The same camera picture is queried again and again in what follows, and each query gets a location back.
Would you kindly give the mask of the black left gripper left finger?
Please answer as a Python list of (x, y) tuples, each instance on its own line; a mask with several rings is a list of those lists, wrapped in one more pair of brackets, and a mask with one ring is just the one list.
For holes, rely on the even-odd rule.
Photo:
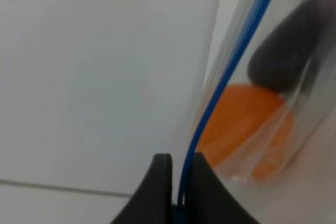
[(170, 154), (155, 154), (141, 184), (112, 223), (171, 223), (172, 170)]

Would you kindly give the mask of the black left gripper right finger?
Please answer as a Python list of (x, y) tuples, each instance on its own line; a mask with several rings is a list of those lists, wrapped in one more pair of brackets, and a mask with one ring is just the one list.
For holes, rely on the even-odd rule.
[(185, 187), (187, 223), (257, 224), (220, 182), (202, 153), (194, 154)]

